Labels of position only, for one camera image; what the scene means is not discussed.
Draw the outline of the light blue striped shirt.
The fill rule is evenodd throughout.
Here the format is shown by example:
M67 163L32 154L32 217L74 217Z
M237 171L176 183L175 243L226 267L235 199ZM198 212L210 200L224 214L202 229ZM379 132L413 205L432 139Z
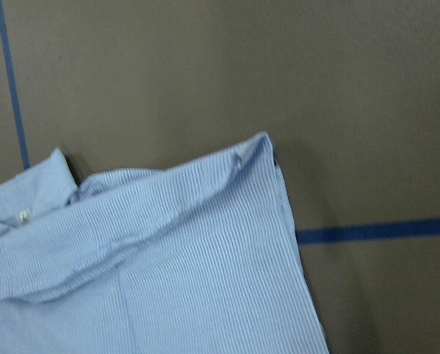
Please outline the light blue striped shirt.
M326 353L265 133L75 183L0 184L0 353Z

